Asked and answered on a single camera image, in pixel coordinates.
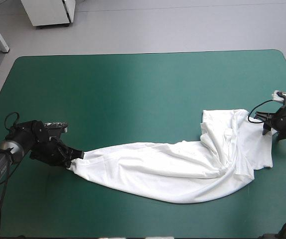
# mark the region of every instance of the table surface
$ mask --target table surface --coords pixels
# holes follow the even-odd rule
[[[199,140],[202,110],[247,109],[286,91],[276,50],[20,57],[0,93],[4,117],[65,121],[63,141],[85,151],[131,142]],[[271,103],[263,110],[276,111]],[[88,182],[27,156],[9,181],[1,235],[255,238],[286,221],[286,140],[272,169],[238,192],[172,204]]]

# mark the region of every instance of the white t-shirt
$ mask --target white t-shirt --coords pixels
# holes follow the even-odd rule
[[[272,133],[246,110],[203,111],[200,141],[130,143],[86,152],[69,170],[86,180],[172,203],[229,195],[272,167]]]

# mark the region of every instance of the fabric fold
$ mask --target fabric fold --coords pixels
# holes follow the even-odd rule
[[[85,152],[69,170],[124,192],[172,203],[224,197],[272,167],[272,133],[247,121],[246,110],[203,111],[200,141],[138,142]]]

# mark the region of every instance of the white cabinet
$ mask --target white cabinet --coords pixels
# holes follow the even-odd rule
[[[21,2],[33,26],[73,22],[75,0],[21,0]]]

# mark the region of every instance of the black cable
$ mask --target black cable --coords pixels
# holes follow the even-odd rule
[[[8,180],[9,180],[9,175],[10,175],[10,164],[11,162],[13,162],[13,154],[11,153],[11,148],[8,148],[8,149],[0,149],[0,153],[6,153],[10,156],[7,157],[7,170],[6,170],[6,179],[5,179],[5,182],[4,182],[4,185],[3,185],[3,190],[2,190],[2,194],[1,194],[1,198],[0,198],[0,213],[1,213],[1,208],[2,208],[2,205],[3,205],[3,199],[4,199],[4,196],[5,196],[5,191],[7,189],[7,185],[8,185]]]
[[[0,185],[5,183],[6,180],[8,180],[12,175],[13,173],[15,172],[15,170],[19,167],[19,165],[21,164],[22,160],[16,165],[16,167],[14,168],[14,170],[9,174],[9,177],[7,177],[5,180],[1,181],[0,182]]]
[[[7,130],[10,130],[10,128],[7,128],[7,126],[6,126],[7,119],[9,118],[9,116],[11,116],[11,115],[13,115],[13,114],[16,114],[16,115],[17,115],[17,118],[16,118],[15,121],[13,122],[12,126],[15,127],[15,125],[17,124],[17,122],[18,122],[18,120],[19,120],[19,118],[20,118],[20,115],[19,115],[18,112],[11,112],[11,113],[9,113],[9,114],[4,118],[4,122],[3,122],[4,127],[5,127]]]
[[[252,109],[252,111],[250,111],[250,113],[248,114],[248,117],[247,117],[248,121],[249,121],[250,123],[264,123],[265,121],[261,121],[261,122],[251,121],[251,120],[249,119],[249,117],[251,116],[251,114],[253,113],[253,111],[254,111],[255,109],[257,109],[259,106],[262,106],[263,104],[266,104],[266,103],[268,103],[268,102],[270,102],[270,101],[273,101],[273,100],[268,100],[268,101],[262,102],[261,104],[259,104],[259,105],[257,105],[256,107],[254,107],[254,108]]]
[[[257,105],[256,107],[254,107],[254,108],[252,109],[252,111],[250,111],[250,113],[248,114],[247,120],[248,120],[250,123],[265,123],[266,121],[260,121],[260,122],[251,121],[251,120],[249,119],[249,117],[251,116],[251,114],[253,113],[253,111],[254,111],[255,109],[257,109],[259,106],[262,106],[263,104],[266,104],[266,103],[268,103],[268,102],[270,102],[270,101],[274,101],[274,100],[268,100],[268,101],[262,102],[261,104],[259,104],[259,105]],[[273,120],[277,120],[277,119],[285,118],[285,117],[286,117],[286,115],[284,115],[284,116],[277,116],[277,117],[273,117]]]
[[[6,191],[7,185],[8,185],[8,179],[9,179],[9,173],[10,173],[10,161],[11,160],[13,161],[13,155],[10,152],[10,150],[5,150],[5,152],[7,152],[10,155],[11,159],[7,158],[8,160],[7,160],[6,180],[5,180],[5,183],[3,185],[2,195],[0,198],[0,214],[1,214],[1,209],[2,209],[3,200],[4,200],[4,196],[5,196],[5,191]]]

